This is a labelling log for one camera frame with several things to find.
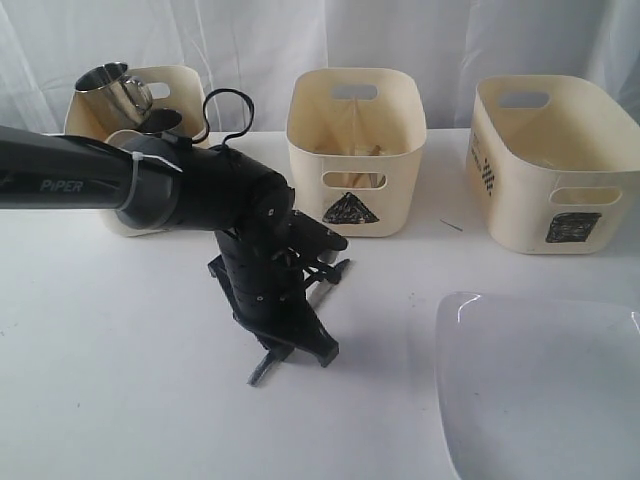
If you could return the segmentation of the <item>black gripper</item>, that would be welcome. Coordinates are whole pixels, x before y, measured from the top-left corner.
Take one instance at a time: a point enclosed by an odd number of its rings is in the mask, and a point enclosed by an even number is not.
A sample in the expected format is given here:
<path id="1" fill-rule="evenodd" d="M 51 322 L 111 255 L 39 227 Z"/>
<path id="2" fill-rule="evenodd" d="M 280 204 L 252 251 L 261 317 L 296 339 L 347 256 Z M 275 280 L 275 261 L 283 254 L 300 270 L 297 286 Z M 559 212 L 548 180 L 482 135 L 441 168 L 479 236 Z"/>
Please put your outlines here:
<path id="1" fill-rule="evenodd" d="M 209 263 L 233 310 L 234 319 L 256 336 L 269 361 L 285 361 L 297 345 L 322 368 L 339 354 L 339 343 L 328 333 L 306 299 L 302 270 L 256 252 L 226 231 L 214 233 L 220 254 Z"/>

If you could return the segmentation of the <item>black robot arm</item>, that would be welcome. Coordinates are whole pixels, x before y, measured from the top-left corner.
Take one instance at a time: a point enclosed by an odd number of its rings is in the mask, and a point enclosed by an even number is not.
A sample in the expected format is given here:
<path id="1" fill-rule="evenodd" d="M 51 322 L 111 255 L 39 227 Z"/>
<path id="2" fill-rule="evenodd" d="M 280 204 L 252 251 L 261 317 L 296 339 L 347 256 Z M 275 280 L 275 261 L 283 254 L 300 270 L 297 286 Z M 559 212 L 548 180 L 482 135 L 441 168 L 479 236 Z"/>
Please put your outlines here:
<path id="1" fill-rule="evenodd" d="M 122 147 L 75 135 L 1 131 L 5 209 L 109 210 L 134 230 L 214 234 L 210 262 L 235 320 L 272 359 L 294 350 L 322 366 L 339 352 L 307 289 L 341 281 L 347 240 L 294 206 L 277 171 L 222 143 L 138 135 Z"/>

